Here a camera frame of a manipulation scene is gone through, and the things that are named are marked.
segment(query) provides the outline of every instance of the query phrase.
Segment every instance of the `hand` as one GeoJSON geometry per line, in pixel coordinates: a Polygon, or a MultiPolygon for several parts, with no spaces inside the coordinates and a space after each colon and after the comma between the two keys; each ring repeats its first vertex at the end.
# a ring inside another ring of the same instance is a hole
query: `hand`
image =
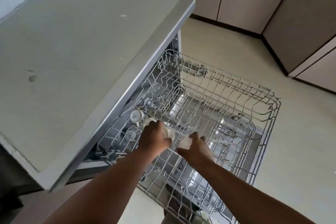
{"type": "Polygon", "coordinates": [[[163,137],[163,127],[162,121],[158,120],[155,122],[151,120],[143,129],[137,149],[151,154],[153,159],[160,155],[171,145],[172,141],[170,138],[163,137]]]}
{"type": "Polygon", "coordinates": [[[204,164],[204,162],[209,160],[214,162],[213,154],[207,145],[206,138],[204,136],[199,137],[197,132],[192,133],[189,137],[192,138],[190,148],[188,150],[177,148],[177,153],[193,168],[197,168],[200,164],[204,164]]]}

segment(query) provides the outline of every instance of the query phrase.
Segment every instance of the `baseboard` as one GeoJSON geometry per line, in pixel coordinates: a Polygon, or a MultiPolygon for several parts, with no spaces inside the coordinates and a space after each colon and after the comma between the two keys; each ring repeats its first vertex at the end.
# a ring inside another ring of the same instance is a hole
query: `baseboard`
{"type": "Polygon", "coordinates": [[[279,68],[281,69],[281,71],[283,72],[283,74],[285,76],[288,76],[288,72],[285,69],[285,66],[282,64],[281,60],[276,55],[275,51],[272,49],[272,47],[270,46],[270,44],[267,42],[266,38],[263,35],[261,36],[261,41],[265,45],[265,47],[267,48],[267,50],[269,51],[269,53],[272,55],[273,59],[275,60],[276,64],[279,66],[279,68]]]}
{"type": "Polygon", "coordinates": [[[226,28],[226,29],[229,29],[229,30],[232,30],[232,31],[244,34],[244,35],[248,35],[248,36],[251,36],[251,37],[261,39],[261,34],[258,34],[258,33],[255,33],[255,32],[252,32],[252,31],[249,31],[249,30],[246,30],[246,29],[242,29],[242,28],[239,28],[239,27],[235,27],[235,26],[223,23],[223,22],[208,19],[208,18],[199,16],[199,15],[196,15],[196,14],[191,14],[190,18],[198,20],[198,21],[203,21],[203,22],[215,25],[217,27],[226,28]]]}
{"type": "Polygon", "coordinates": [[[301,80],[301,79],[296,78],[296,77],[293,77],[292,79],[293,79],[293,80],[296,80],[296,81],[298,81],[298,82],[302,82],[302,83],[304,83],[304,84],[307,84],[307,85],[309,85],[309,86],[313,86],[313,87],[318,88],[318,89],[320,89],[320,90],[326,91],[326,92],[328,92],[328,93],[330,93],[330,94],[336,95],[336,92],[335,92],[335,91],[332,91],[332,90],[323,88],[323,87],[318,86],[318,85],[316,85],[316,84],[313,84],[313,83],[310,83],[310,82],[306,82],[306,81],[301,80]]]}

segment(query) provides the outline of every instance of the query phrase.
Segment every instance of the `tile floor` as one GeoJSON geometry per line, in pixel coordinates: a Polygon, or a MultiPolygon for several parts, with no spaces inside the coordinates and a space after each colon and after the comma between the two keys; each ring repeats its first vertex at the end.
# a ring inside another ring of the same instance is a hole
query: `tile floor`
{"type": "Polygon", "coordinates": [[[281,97],[255,187],[316,223],[336,222],[336,96],[287,78],[261,40],[188,19],[182,53],[281,97]]]}

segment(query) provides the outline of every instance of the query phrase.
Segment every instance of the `stain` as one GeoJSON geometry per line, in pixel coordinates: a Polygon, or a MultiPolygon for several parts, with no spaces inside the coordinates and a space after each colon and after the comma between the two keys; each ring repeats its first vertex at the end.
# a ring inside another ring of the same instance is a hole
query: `stain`
{"type": "Polygon", "coordinates": [[[36,75],[29,76],[29,77],[28,77],[28,81],[29,81],[29,82],[35,82],[36,78],[37,78],[36,75]]]}

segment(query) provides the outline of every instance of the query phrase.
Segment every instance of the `wire rack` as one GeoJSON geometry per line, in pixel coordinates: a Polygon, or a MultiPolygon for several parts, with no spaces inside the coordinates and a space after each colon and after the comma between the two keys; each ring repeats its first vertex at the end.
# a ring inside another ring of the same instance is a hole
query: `wire rack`
{"type": "Polygon", "coordinates": [[[137,147],[142,125],[129,120],[135,108],[175,131],[170,149],[152,162],[138,188],[181,222],[235,223],[175,149],[181,138],[198,131],[208,138],[217,164],[253,184],[280,108],[273,91],[166,50],[98,143],[96,154],[110,165],[137,147]]]}

